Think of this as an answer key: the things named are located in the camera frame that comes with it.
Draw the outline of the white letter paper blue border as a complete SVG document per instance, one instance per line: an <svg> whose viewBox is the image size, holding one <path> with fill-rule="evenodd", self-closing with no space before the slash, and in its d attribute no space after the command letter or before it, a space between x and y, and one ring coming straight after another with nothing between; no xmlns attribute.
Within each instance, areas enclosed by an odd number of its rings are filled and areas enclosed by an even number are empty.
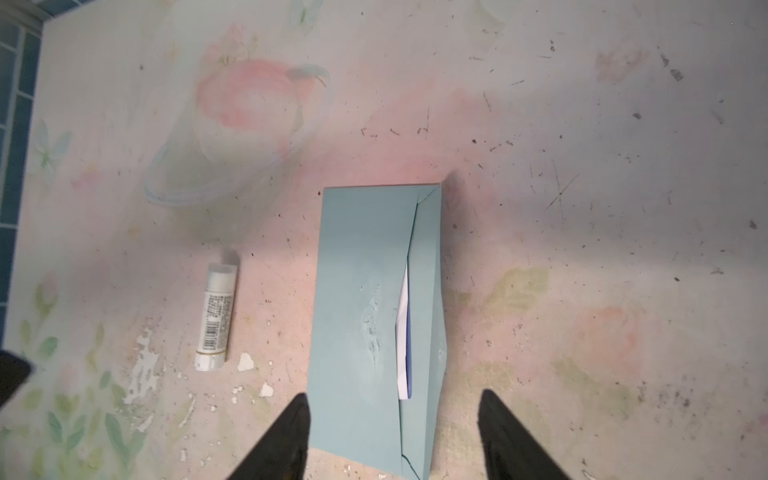
<svg viewBox="0 0 768 480"><path fill-rule="evenodd" d="M411 386L411 335L410 335L410 291L409 269L405 268L400 290L396 318L396 360L398 399L408 400L412 395Z"/></svg>

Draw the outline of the white glue stick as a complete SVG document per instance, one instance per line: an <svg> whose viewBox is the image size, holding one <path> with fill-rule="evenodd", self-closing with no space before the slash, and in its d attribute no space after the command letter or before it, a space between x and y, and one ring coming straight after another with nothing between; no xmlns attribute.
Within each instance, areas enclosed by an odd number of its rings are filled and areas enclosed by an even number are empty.
<svg viewBox="0 0 768 480"><path fill-rule="evenodd" d="M236 265L209 265L195 351L196 371L211 372L226 362L237 274Z"/></svg>

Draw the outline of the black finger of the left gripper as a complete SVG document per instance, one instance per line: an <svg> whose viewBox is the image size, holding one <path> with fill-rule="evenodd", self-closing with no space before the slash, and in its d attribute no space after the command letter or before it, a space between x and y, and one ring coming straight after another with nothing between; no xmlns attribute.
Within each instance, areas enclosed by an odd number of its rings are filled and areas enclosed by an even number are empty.
<svg viewBox="0 0 768 480"><path fill-rule="evenodd" d="M32 374L32 364L9 351L0 352L0 407L17 393Z"/></svg>

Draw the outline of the teal envelope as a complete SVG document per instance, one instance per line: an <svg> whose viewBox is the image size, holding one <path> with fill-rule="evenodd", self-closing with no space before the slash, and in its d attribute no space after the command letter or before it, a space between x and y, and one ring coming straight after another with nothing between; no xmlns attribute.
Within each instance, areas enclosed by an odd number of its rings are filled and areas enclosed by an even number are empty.
<svg viewBox="0 0 768 480"><path fill-rule="evenodd" d="M323 193L307 395L312 447L407 479L430 474L447 363L437 184ZM411 386L397 391L409 269Z"/></svg>

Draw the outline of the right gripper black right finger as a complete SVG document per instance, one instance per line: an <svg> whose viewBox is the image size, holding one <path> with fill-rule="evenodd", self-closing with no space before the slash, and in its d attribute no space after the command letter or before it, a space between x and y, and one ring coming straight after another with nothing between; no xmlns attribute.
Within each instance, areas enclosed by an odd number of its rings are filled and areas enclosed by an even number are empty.
<svg viewBox="0 0 768 480"><path fill-rule="evenodd" d="M484 389L481 395L478 428L488 479L570 479L499 396L490 389Z"/></svg>

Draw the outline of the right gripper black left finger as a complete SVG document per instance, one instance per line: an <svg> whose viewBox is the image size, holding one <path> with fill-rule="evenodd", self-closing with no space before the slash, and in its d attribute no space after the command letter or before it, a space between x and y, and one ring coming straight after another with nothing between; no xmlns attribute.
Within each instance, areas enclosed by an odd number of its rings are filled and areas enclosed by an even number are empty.
<svg viewBox="0 0 768 480"><path fill-rule="evenodd" d="M307 395L297 394L229 475L230 480L304 477L311 413Z"/></svg>

